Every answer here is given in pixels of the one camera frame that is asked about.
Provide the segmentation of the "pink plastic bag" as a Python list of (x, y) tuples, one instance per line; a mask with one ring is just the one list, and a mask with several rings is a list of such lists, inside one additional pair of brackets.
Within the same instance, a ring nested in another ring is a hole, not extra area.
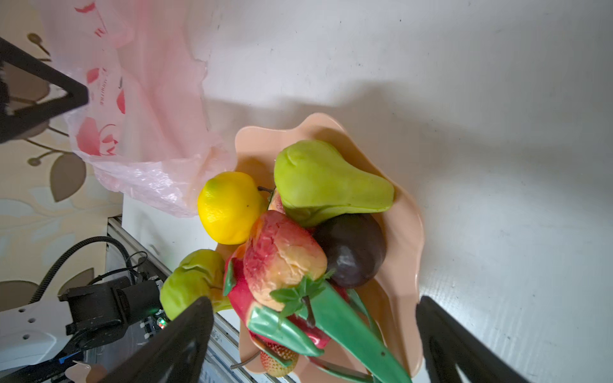
[(177, 217), (236, 160), (207, 127), (205, 62), (187, 1), (37, 1), (53, 67), (86, 87), (65, 115), (73, 151), (100, 184)]

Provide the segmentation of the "red yellow peach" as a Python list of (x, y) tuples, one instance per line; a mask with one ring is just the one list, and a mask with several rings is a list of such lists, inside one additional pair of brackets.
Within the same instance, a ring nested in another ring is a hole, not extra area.
[(281, 212), (266, 211), (254, 223), (243, 258), (244, 276), (255, 300), (275, 311), (285, 304), (271, 292), (297, 287), (305, 276), (319, 279), (327, 257), (311, 234)]

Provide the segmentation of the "green wrinkled fruit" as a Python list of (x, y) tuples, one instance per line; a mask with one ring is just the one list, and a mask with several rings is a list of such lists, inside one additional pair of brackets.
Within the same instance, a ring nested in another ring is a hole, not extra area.
[(215, 312), (230, 310), (223, 295), (224, 271), (223, 256), (213, 250), (186, 256), (161, 287), (160, 301), (168, 319), (176, 319), (201, 297), (209, 298)]

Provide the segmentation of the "yellow lemon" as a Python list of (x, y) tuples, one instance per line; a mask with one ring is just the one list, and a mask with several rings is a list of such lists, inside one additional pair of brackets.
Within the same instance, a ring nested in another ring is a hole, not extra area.
[(213, 177), (197, 200), (205, 231), (223, 245), (246, 242), (253, 224), (267, 207), (255, 180), (244, 172), (222, 172)]

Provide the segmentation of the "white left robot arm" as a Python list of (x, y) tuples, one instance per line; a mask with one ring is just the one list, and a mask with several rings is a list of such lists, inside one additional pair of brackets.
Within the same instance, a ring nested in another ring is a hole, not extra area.
[[(23, 137), (49, 119), (89, 102), (85, 85), (57, 71), (22, 49), (1, 41), (1, 64), (12, 65), (65, 91), (44, 103), (13, 109), (11, 83), (1, 73), (1, 142)], [(43, 297), (63, 264), (91, 244), (110, 244), (125, 261), (122, 270), (101, 275), (84, 287)], [(1, 313), (1, 370), (5, 382), (42, 382), (60, 373), (83, 352), (124, 337), (132, 325), (161, 309), (158, 285), (137, 275), (125, 246), (109, 236), (94, 236), (73, 245), (52, 265), (26, 305)]]

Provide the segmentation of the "green pear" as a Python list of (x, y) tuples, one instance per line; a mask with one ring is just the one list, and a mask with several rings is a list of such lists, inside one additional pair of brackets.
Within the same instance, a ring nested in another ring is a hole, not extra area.
[(394, 186), (347, 162), (331, 144), (301, 140), (276, 157), (274, 182), (284, 211), (305, 228), (344, 214), (388, 211)]

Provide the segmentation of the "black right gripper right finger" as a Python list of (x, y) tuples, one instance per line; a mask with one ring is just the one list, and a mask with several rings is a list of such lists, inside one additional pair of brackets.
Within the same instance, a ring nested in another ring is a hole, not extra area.
[(471, 382), (528, 382), (431, 297), (421, 297), (416, 319), (432, 382), (461, 382), (461, 373)]

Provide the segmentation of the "small red strawberry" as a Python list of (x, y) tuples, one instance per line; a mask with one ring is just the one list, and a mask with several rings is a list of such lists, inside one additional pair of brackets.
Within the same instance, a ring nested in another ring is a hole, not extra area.
[(299, 354), (285, 346), (265, 342), (260, 347), (260, 361), (265, 372), (281, 378), (293, 372), (299, 361)]

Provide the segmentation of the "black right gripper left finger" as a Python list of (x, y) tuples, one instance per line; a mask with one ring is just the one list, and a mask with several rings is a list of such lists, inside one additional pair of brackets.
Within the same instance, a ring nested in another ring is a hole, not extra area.
[(214, 323), (209, 298), (201, 297), (103, 382), (198, 382)]

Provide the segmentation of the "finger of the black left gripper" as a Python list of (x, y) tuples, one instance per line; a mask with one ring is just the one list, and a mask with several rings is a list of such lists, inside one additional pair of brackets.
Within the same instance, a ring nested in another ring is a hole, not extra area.
[[(38, 80), (58, 86), (65, 94), (38, 103), (19, 97), (17, 81), (9, 79), (6, 69), (13, 67)], [(28, 137), (42, 123), (87, 105), (86, 86), (52, 68), (24, 50), (1, 40), (1, 142)]]

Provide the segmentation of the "red green dragon fruit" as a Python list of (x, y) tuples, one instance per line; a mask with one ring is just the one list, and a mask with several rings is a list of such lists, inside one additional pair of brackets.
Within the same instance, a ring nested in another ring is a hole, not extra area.
[[(307, 308), (288, 317), (263, 306), (252, 296), (243, 272), (245, 246), (239, 246), (226, 262), (224, 292), (252, 343), (265, 342), (287, 347), (305, 358), (329, 377), (346, 382), (409, 382), (411, 376), (384, 343), (377, 322), (354, 290), (343, 290), (324, 283), (317, 291), (311, 309), (315, 325), (307, 323)], [(336, 365), (325, 359), (328, 344), (337, 345), (352, 355), (365, 372)]]

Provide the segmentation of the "dark purple plum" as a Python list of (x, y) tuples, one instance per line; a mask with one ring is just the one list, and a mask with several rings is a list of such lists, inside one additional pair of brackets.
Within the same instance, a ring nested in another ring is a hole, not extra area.
[(373, 279), (387, 254), (386, 239), (369, 214), (345, 214), (327, 220), (313, 231), (327, 256), (327, 270), (339, 287), (353, 289)]

